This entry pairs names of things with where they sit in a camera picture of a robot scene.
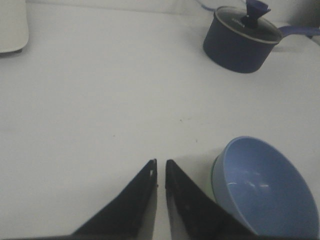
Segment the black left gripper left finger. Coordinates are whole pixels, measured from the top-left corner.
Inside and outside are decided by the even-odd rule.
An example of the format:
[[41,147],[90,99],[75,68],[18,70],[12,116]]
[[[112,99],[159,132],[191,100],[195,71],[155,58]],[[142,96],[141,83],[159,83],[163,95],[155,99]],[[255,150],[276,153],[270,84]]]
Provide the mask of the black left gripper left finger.
[[157,209],[157,177],[157,160],[149,160],[115,199],[72,235],[151,237]]

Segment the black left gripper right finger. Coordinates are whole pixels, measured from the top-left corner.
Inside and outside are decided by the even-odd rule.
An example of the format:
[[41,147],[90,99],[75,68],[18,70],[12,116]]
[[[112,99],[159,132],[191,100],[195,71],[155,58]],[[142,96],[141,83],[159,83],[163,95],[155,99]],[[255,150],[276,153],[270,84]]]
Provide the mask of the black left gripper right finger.
[[172,159],[165,165],[165,189],[172,237],[255,235],[211,200]]

